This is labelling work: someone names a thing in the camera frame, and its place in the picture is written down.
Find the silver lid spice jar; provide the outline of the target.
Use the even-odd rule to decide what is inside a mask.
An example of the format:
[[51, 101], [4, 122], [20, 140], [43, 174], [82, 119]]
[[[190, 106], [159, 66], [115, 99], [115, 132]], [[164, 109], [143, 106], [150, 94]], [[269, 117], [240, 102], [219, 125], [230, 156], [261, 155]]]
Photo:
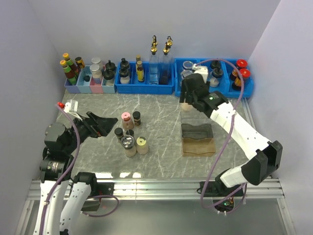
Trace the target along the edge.
[[193, 109], [193, 106], [188, 103], [181, 103], [181, 109], [183, 111], [189, 112]]

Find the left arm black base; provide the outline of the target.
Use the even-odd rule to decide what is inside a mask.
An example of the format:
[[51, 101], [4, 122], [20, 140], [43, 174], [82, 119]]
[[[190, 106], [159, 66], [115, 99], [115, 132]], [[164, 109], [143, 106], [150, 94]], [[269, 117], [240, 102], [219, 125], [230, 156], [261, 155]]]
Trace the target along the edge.
[[88, 199], [83, 204], [81, 211], [83, 212], [94, 212], [100, 208], [101, 198], [90, 198], [91, 196], [98, 195], [113, 195], [114, 183], [97, 183], [96, 189], [93, 189]]

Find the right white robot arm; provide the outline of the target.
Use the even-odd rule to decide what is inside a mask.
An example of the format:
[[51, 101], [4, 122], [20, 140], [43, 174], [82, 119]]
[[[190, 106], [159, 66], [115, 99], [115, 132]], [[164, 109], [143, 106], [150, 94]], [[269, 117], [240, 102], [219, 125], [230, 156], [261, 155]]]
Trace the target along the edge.
[[191, 74], [182, 81], [179, 101], [192, 105], [221, 126], [248, 159], [245, 164], [230, 168], [217, 177], [215, 189], [219, 195], [227, 195], [233, 186], [243, 183], [257, 186], [279, 168], [283, 151], [281, 143], [258, 133], [224, 95], [209, 91], [200, 74]]

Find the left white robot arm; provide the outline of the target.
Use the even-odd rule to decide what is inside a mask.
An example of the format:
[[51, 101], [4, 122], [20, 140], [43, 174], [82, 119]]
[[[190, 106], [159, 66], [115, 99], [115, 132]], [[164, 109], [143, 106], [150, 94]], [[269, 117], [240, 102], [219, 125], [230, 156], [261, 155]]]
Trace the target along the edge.
[[83, 204], [95, 197], [98, 184], [95, 173], [80, 172], [72, 180], [67, 202], [65, 193], [80, 145], [88, 137], [107, 136], [118, 119], [99, 117], [92, 112], [79, 115], [67, 128], [60, 122], [49, 125], [45, 131], [45, 148], [40, 164], [40, 206], [34, 229], [35, 235], [69, 235], [72, 233]]

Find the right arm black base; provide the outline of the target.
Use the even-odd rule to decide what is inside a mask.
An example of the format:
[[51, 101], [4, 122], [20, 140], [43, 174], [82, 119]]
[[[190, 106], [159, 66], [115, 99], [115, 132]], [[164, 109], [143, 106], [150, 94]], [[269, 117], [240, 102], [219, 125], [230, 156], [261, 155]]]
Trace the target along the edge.
[[221, 199], [225, 198], [229, 194], [236, 191], [233, 195], [230, 197], [227, 197], [225, 200], [223, 200], [221, 203], [214, 206], [214, 209], [217, 212], [221, 212], [224, 214], [230, 213], [235, 209], [235, 197], [243, 197], [246, 196], [246, 186], [241, 187], [241, 185], [236, 185], [231, 188], [218, 188], [218, 184], [216, 182], [210, 181], [208, 182], [208, 186], [205, 190], [204, 197], [212, 197], [212, 203], [216, 204]]

